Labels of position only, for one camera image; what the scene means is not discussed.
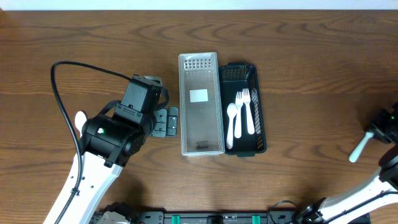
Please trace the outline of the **white plastic fork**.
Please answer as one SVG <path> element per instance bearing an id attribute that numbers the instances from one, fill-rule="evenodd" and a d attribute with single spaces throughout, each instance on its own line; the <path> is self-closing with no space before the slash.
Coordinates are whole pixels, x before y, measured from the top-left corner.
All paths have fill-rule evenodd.
<path id="1" fill-rule="evenodd" d="M 236 122 L 235 122 L 235 129 L 234 129 L 234 136 L 235 138 L 240 138 L 241 137 L 241 108 L 243 106 L 243 93 L 241 91 L 238 91 L 236 94 L 236 99 L 235 99 L 235 105 L 237 108 L 236 111 Z"/>
<path id="2" fill-rule="evenodd" d="M 359 157 L 360 157 L 360 155 L 361 155 L 361 153 L 362 153 L 362 151 L 363 151 L 363 149 L 364 149 L 364 147 L 365 147 L 365 145 L 367 144 L 367 142 L 371 139 L 371 138 L 373 138 L 374 137 L 374 133 L 372 133 L 372 132 L 365 132 L 365 134 L 364 134 L 364 137 L 362 138 L 362 140 L 360 140 L 360 142 L 358 143 L 358 145 L 353 149 L 353 151 L 351 152 L 351 154 L 349 155 L 349 161 L 351 162 L 351 163 L 355 163 L 358 159 L 359 159 Z"/>
<path id="3" fill-rule="evenodd" d="M 252 113 L 251 113 L 251 97 L 249 94 L 249 89 L 244 88 L 243 89 L 243 102 L 246 106 L 246 122 L 247 122 L 247 130 L 249 134 L 254 134 L 255 129 L 254 129 L 254 121 L 252 118 Z"/>

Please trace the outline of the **clear plastic basket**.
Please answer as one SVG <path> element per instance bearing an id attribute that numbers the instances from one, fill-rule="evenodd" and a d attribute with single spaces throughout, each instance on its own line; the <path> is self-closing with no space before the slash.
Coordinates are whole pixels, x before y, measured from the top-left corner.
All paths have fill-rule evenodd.
<path id="1" fill-rule="evenodd" d="M 224 153 L 217 53 L 178 56 L 182 155 Z"/>

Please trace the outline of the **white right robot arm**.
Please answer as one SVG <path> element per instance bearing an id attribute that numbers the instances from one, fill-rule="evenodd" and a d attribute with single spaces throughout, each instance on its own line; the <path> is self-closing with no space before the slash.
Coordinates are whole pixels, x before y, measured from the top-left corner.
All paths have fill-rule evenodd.
<path id="1" fill-rule="evenodd" d="M 308 213 L 302 218 L 304 223 L 349 223 L 380 207 L 397 203 L 397 104 L 392 106 L 392 111 L 381 110 L 370 122 L 364 137 L 349 155 L 350 162 L 358 160 L 370 139 L 394 145 L 380 158 L 378 170 L 350 191 L 323 198 L 308 207 Z"/>

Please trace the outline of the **white plastic spoon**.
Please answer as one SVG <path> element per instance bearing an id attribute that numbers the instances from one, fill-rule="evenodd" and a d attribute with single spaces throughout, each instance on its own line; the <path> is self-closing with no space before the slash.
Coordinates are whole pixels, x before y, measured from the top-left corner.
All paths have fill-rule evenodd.
<path id="1" fill-rule="evenodd" d="M 228 115 L 228 130 L 227 130 L 227 137 L 226 137 L 226 147 L 231 149 L 233 147 L 233 138 L 234 138 L 234 118 L 237 114 L 237 107 L 235 103 L 230 103 L 227 107 L 227 115 Z"/>
<path id="2" fill-rule="evenodd" d="M 74 119 L 75 127 L 79 131 L 80 137 L 82 137 L 82 135 L 83 135 L 82 129 L 83 129 L 84 124 L 87 122 L 87 120 L 88 120 L 88 117 L 84 111 L 78 111 L 75 114 L 75 119 Z"/>

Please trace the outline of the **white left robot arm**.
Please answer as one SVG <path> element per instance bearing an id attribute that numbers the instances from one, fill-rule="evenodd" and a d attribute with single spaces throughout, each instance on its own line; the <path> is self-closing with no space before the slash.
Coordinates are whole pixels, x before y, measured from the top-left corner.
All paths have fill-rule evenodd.
<path id="1" fill-rule="evenodd" d="M 129 158 L 144 144 L 147 133 L 118 116 L 107 116 L 109 109 L 91 119 L 82 111 L 76 114 L 83 120 L 80 150 L 46 223 L 88 223 Z"/>

